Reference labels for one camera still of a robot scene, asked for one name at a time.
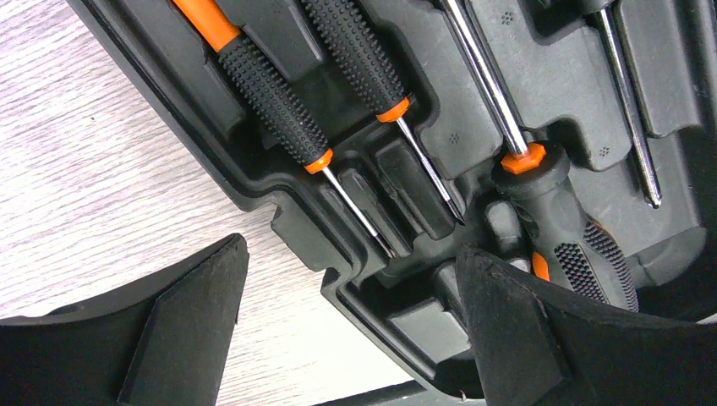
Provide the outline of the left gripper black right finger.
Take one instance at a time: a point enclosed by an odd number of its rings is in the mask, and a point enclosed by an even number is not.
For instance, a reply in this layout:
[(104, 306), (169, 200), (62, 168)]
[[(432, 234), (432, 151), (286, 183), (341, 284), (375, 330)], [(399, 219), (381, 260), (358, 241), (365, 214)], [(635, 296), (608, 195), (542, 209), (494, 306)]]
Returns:
[(490, 405), (713, 405), (716, 327), (588, 299), (464, 248), (456, 276)]

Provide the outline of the long black orange screwdriver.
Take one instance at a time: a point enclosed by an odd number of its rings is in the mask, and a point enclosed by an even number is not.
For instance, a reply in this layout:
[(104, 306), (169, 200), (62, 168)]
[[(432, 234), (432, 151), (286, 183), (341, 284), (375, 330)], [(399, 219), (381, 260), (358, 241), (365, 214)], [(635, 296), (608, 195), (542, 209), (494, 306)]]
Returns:
[(613, 81), (632, 138), (643, 194), (647, 203), (657, 209), (662, 205), (663, 196), (633, 89), (632, 77), (612, 13), (612, 3), (613, 1), (584, 1), (582, 9), (584, 14), (594, 16), (595, 26), (601, 35), (605, 55), (610, 63)]

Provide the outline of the black plastic tool case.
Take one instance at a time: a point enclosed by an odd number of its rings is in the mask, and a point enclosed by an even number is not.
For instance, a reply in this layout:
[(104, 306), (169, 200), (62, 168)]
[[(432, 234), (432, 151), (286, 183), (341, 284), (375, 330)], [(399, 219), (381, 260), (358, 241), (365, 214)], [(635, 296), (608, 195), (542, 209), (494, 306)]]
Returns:
[[(395, 250), (370, 237), (323, 173), (310, 174), (241, 95), (174, 1), (75, 1), (112, 58), (233, 202), (276, 204), (273, 231), (322, 295), (423, 392), (480, 399), (456, 276), (460, 250), (534, 275), (534, 248), (491, 173), (507, 153), (443, 1), (354, 1), (396, 68), (404, 118), (465, 223), (395, 123), (359, 98), (303, 1), (215, 1), (275, 64), (333, 150), (330, 169)], [(620, 97), (584, 1), (463, 1), (528, 142), (570, 160), (583, 209), (621, 248), (639, 310), (716, 327), (716, 4), (613, 1), (662, 192), (643, 194)]]

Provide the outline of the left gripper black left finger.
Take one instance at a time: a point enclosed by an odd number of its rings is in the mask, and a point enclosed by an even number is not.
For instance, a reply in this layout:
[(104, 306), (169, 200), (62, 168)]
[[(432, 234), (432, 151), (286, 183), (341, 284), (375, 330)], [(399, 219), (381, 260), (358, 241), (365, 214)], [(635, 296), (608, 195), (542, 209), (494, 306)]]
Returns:
[(214, 404), (248, 260), (235, 233), (103, 294), (3, 319), (2, 404)]

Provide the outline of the small black orange screwdriver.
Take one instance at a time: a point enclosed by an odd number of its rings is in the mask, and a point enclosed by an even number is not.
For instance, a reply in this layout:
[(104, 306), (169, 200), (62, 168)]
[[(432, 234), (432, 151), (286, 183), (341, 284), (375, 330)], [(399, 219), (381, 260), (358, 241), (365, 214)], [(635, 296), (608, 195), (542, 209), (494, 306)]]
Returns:
[(342, 0), (307, 0), (302, 5), (359, 98), (377, 121), (398, 126), (448, 211), (463, 225), (457, 204), (404, 118), (408, 94), (359, 6)]
[(241, 95), (289, 155), (308, 173), (323, 173), (366, 233), (389, 257), (395, 258), (395, 250), (330, 169), (333, 150), (326, 136), (275, 64), (228, 19), (217, 2), (175, 0), (173, 3), (216, 53)]

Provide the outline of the black orange medium screwdriver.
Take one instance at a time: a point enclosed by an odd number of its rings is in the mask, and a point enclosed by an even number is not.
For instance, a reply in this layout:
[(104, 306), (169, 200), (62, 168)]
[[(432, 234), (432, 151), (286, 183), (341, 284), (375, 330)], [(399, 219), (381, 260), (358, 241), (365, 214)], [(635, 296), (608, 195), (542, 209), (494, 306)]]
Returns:
[(576, 197), (565, 149), (552, 141), (526, 141), (519, 112), (479, 25), (470, 19), (463, 1), (443, 1), (441, 7), (505, 140), (507, 153), (491, 176), (532, 242), (534, 275), (601, 303), (637, 312), (637, 289), (626, 258)]

